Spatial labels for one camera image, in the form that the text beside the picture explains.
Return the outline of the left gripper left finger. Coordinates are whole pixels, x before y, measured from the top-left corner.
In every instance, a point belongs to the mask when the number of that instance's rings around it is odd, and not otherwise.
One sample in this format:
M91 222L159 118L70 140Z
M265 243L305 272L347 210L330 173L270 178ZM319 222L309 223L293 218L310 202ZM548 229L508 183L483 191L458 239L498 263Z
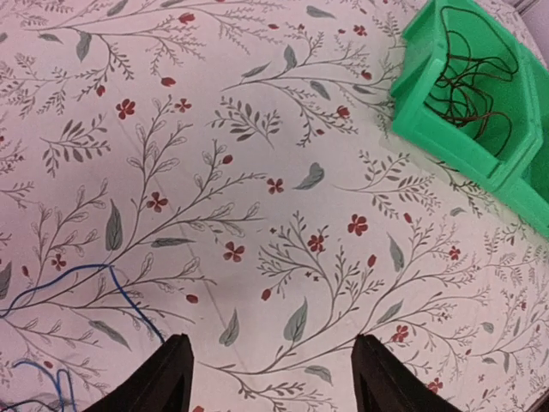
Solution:
M188 412L192 347L185 334L170 336L128 379L87 412Z

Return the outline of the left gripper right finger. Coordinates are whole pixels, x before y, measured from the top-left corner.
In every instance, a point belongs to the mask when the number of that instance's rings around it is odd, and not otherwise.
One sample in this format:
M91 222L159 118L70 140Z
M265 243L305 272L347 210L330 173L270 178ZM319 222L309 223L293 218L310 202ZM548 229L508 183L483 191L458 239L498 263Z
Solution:
M373 335L356 336L351 363L359 412L458 411L430 391Z

